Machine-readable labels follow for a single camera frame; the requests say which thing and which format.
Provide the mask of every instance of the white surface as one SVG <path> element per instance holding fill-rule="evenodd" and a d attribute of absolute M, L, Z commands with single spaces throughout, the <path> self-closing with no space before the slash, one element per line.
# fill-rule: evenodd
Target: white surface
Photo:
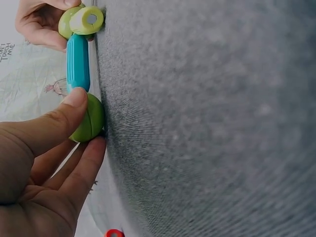
<path fill-rule="evenodd" d="M 56 108 L 63 98 L 54 92 L 52 85 L 66 77 L 65 54 L 29 45 L 14 28 L 17 6 L 18 0 L 11 0 L 0 8 L 0 121 L 36 118 Z M 90 91 L 99 96 L 96 57 L 95 53 L 91 55 Z M 76 237 L 103 235 L 85 204 Z"/>

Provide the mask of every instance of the red plastic piece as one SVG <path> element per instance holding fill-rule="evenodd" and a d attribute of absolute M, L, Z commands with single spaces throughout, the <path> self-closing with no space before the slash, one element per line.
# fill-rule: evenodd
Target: red plastic piece
<path fill-rule="evenodd" d="M 116 234 L 116 237 L 125 237 L 124 233 L 117 229 L 108 230 L 106 234 L 104 235 L 104 237 L 113 237 L 113 235 L 115 234 Z"/>

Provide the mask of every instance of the hand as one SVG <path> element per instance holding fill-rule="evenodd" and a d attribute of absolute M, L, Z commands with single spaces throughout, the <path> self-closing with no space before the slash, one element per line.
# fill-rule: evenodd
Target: hand
<path fill-rule="evenodd" d="M 106 142 L 75 147 L 87 94 L 75 88 L 59 107 L 39 118 L 0 123 L 0 236 L 73 237 L 83 203 L 102 164 Z"/>
<path fill-rule="evenodd" d="M 15 28 L 30 43 L 65 51 L 67 40 L 58 34 L 58 22 L 65 10 L 81 0 L 20 0 Z"/>

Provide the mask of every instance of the finger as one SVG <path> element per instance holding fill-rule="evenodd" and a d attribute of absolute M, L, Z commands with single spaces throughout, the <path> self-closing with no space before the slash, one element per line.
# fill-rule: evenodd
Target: finger
<path fill-rule="evenodd" d="M 59 146 L 54 147 L 39 157 L 36 157 L 30 175 L 34 185 L 40 186 L 49 179 L 67 155 L 72 151 L 75 145 L 75 142 L 67 139 Z"/>
<path fill-rule="evenodd" d="M 102 137 L 92 140 L 85 149 L 77 167 L 59 189 L 68 198 L 79 215 L 103 162 L 106 141 Z"/>
<path fill-rule="evenodd" d="M 67 177 L 72 173 L 77 164 L 79 163 L 84 150 L 87 147 L 87 143 L 80 143 L 77 149 L 72 153 L 63 167 L 49 180 L 47 180 L 43 186 L 46 188 L 58 190 L 62 184 L 65 182 Z"/>
<path fill-rule="evenodd" d="M 87 93 L 76 87 L 57 109 L 24 122 L 2 122 L 0 128 L 16 138 L 27 154 L 38 157 L 65 141 L 86 114 Z"/>
<path fill-rule="evenodd" d="M 31 44 L 44 45 L 58 51 L 64 51 L 67 46 L 67 40 L 57 31 L 43 28 L 38 22 L 31 22 L 25 25 L 17 25 L 16 29 Z"/>
<path fill-rule="evenodd" d="M 68 10 L 71 7 L 79 6 L 81 0 L 43 0 L 42 3 L 46 3 L 61 10 Z"/>

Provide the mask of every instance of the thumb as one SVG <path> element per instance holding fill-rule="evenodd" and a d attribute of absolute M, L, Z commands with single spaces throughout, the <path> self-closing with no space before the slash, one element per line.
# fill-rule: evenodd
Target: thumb
<path fill-rule="evenodd" d="M 43 3 L 61 10 L 68 10 L 71 7 L 79 6 L 81 0 L 43 0 Z"/>
<path fill-rule="evenodd" d="M 24 122 L 4 123 L 2 127 L 37 157 L 70 137 L 84 118 L 87 102 L 85 90 L 76 87 L 54 111 Z"/>

